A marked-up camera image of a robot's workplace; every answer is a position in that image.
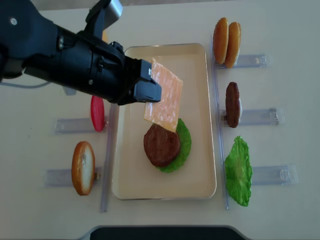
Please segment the red tomato slice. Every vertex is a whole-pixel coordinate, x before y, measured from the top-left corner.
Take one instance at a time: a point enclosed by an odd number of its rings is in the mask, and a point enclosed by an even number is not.
[[[98,96],[92,96],[91,98],[91,120],[97,132],[101,132],[105,128],[104,101]]]

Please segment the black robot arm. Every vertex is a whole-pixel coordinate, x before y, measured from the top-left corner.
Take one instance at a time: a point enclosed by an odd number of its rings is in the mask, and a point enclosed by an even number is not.
[[[159,102],[161,87],[151,63],[125,56],[123,47],[102,41],[103,30],[121,12],[118,0],[101,0],[75,34],[39,14],[30,0],[0,1],[0,80],[25,74],[119,105]]]

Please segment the cable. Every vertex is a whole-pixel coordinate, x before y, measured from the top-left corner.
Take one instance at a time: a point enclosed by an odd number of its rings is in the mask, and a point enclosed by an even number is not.
[[[44,86],[49,85],[51,82],[45,82],[39,85],[33,85],[33,86],[28,86],[28,85],[20,85],[20,84],[13,84],[13,83],[7,83],[7,82],[0,82],[0,86],[7,86],[7,87],[13,87],[13,88],[19,88],[19,89],[39,89]]]

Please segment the green lettuce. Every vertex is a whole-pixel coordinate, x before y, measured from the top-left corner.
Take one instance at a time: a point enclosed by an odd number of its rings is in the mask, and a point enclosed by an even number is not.
[[[241,206],[247,207],[251,196],[252,167],[248,144],[240,137],[234,139],[232,149],[224,162],[226,189]]]
[[[182,167],[190,154],[191,135],[181,118],[178,119],[176,131],[180,139],[180,153],[168,166],[157,167],[157,169],[165,173],[172,173]]]

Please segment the beige tray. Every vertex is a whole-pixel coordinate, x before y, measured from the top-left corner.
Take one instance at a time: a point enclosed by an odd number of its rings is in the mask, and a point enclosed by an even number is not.
[[[183,80],[180,118],[192,145],[184,166],[172,173],[155,168],[144,151],[144,103],[120,107],[112,192],[129,199],[208,199],[216,191],[216,170],[208,91],[206,52],[200,44],[131,47],[125,54],[152,57]]]

